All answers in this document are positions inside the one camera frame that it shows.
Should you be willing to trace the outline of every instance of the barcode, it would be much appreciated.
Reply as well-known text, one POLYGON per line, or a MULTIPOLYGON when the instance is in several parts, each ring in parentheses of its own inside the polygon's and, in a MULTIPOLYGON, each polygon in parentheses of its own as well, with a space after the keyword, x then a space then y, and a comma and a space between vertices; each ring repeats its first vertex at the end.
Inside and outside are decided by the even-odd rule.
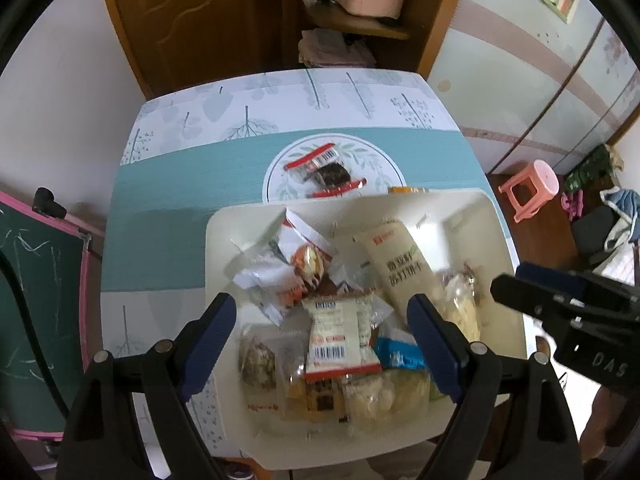
POLYGON ((329 148, 325 152, 320 153, 320 155, 315 156, 314 162, 316 166, 322 167, 336 158, 338 158, 338 153, 333 148, 329 148))
POLYGON ((316 361, 343 361, 344 354, 344 345, 316 346, 314 348, 314 359, 316 361))

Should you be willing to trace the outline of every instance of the teal stripe on tablecloth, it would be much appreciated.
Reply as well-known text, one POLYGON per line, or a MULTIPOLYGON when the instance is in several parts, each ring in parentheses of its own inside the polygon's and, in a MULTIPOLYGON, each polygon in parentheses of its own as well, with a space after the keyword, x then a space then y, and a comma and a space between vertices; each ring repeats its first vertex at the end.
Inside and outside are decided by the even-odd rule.
POLYGON ((265 172, 302 137, 337 132, 386 152, 408 186, 484 190, 482 169, 462 134, 407 128, 332 128, 227 140, 121 166, 111 199, 102 291, 204 287, 205 230, 218 209, 262 201, 265 172))

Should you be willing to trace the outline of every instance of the chalkboard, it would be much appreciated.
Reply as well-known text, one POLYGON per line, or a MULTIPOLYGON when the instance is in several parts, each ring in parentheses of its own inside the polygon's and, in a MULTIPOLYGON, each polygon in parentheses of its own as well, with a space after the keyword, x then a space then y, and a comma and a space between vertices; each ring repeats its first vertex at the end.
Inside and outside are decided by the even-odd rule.
MULTIPOLYGON (((37 217, 27 206, 0 194, 0 250, 18 275, 47 365, 71 408, 83 375, 79 305, 85 240, 50 225, 54 220, 32 216, 37 217)), ((1 274, 0 408, 16 430, 64 431, 1 274)))

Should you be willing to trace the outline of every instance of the wooden door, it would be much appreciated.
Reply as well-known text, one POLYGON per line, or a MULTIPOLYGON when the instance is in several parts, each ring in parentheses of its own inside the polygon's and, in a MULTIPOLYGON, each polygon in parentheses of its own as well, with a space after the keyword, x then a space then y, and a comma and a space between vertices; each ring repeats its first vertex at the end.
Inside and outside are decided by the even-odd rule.
POLYGON ((148 97, 282 65, 282 0, 105 0, 148 97))

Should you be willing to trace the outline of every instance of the plastic stool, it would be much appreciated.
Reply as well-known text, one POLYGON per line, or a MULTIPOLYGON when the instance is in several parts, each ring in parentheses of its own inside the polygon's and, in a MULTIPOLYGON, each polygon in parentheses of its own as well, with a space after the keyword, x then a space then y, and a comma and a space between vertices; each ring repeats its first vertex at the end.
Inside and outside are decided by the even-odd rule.
POLYGON ((507 195, 509 202, 516 210, 513 217, 516 223, 535 215, 543 205, 558 194, 559 190, 558 177, 544 160, 536 160, 528 164, 520 173, 498 186, 498 191, 507 195), (531 192, 531 199, 525 205, 520 205, 513 195, 513 187, 518 184, 527 186, 531 192))

